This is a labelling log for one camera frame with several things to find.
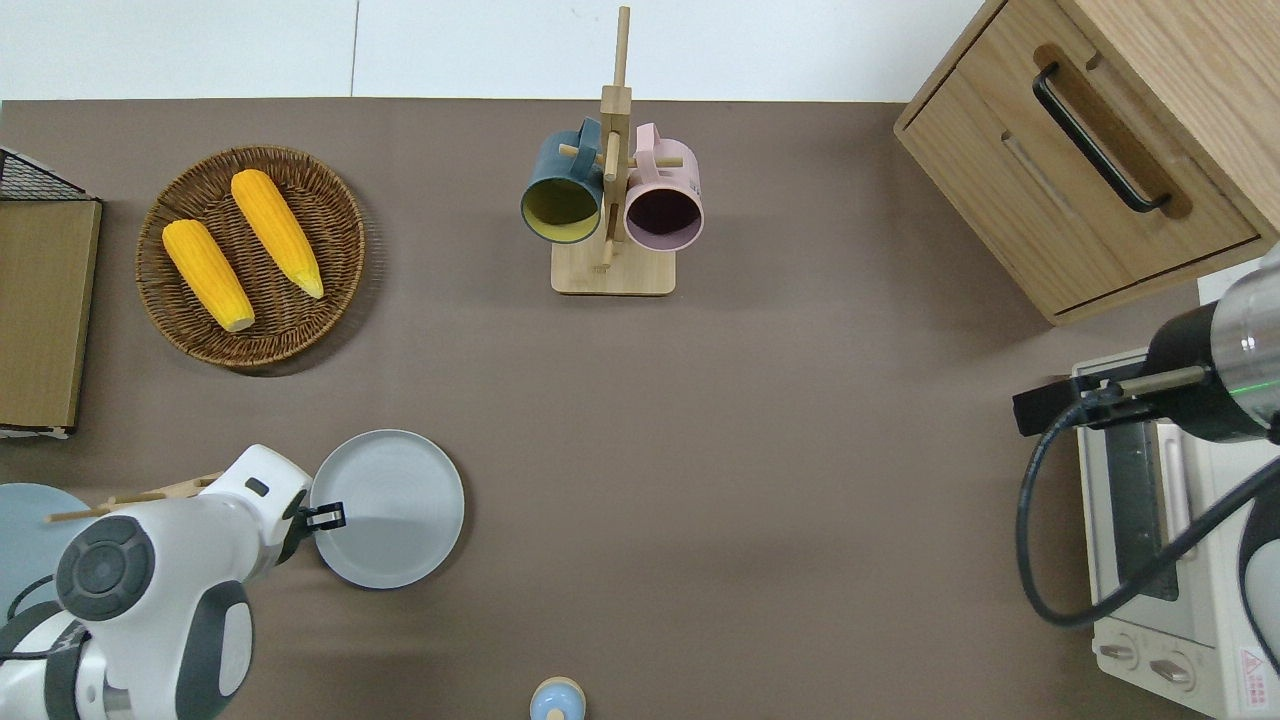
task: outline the corn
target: corn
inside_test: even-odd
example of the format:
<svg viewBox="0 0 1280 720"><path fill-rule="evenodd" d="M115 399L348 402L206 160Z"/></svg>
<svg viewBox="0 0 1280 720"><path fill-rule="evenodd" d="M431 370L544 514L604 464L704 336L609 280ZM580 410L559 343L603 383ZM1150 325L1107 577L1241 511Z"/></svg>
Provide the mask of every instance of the corn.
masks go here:
<svg viewBox="0 0 1280 720"><path fill-rule="evenodd" d="M232 176L232 197L284 277L311 297L324 297L307 236L271 178L262 170L241 170Z"/></svg>
<svg viewBox="0 0 1280 720"><path fill-rule="evenodd" d="M244 288L200 220L174 220L160 237L182 279L223 329L234 333L253 324Z"/></svg>

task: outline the gray plate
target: gray plate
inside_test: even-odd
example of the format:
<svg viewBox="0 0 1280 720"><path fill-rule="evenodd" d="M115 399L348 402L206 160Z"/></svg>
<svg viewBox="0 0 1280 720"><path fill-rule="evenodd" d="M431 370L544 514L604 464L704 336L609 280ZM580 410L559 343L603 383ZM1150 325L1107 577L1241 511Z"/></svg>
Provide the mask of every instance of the gray plate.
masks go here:
<svg viewBox="0 0 1280 720"><path fill-rule="evenodd" d="M76 496L49 486L0 486L0 625L13 598L31 583L51 575L67 544L96 519L46 523L45 516L87 509ZM46 600L55 600L52 583L28 594L18 611Z"/></svg>
<svg viewBox="0 0 1280 720"><path fill-rule="evenodd" d="M315 507L340 501L347 527L316 533L344 579L388 589L425 578L462 532L462 479L448 455L407 430L372 430L334 450L311 486Z"/></svg>

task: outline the oven knob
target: oven knob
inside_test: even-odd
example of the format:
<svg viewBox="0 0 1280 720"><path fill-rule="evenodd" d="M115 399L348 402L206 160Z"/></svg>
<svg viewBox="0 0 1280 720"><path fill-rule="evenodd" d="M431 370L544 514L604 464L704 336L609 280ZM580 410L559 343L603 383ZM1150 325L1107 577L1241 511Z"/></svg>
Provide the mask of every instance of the oven knob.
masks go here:
<svg viewBox="0 0 1280 720"><path fill-rule="evenodd" d="M1190 692L1196 687L1196 671L1192 670L1187 656L1180 652L1174 652L1167 659L1152 660L1148 665L1155 674L1183 692Z"/></svg>
<svg viewBox="0 0 1280 720"><path fill-rule="evenodd" d="M1125 634L1116 635L1108 642L1093 641L1093 651L1102 657L1110 657L1128 670L1138 666L1138 650L1133 638Z"/></svg>

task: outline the pink mug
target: pink mug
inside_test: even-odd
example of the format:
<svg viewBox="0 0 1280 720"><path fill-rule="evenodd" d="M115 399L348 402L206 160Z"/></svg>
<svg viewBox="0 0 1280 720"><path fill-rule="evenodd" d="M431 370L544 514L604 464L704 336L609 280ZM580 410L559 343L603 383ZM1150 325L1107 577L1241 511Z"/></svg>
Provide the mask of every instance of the pink mug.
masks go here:
<svg viewBox="0 0 1280 720"><path fill-rule="evenodd" d="M659 169L659 158L684 164ZM653 123L636 128L636 169L627 178L623 218L636 245L659 252L684 250L703 233L698 159L684 142L658 137Z"/></svg>

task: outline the warning label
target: warning label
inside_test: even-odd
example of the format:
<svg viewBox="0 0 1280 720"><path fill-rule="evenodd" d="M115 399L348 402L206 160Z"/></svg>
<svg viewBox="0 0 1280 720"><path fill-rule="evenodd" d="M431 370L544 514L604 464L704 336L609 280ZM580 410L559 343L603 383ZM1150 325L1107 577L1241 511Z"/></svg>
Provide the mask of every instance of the warning label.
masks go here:
<svg viewBox="0 0 1280 720"><path fill-rule="evenodd" d="M1240 648L1240 697L1244 698L1244 707L1249 710L1265 710L1271 702L1267 696L1267 661L1261 647Z"/></svg>

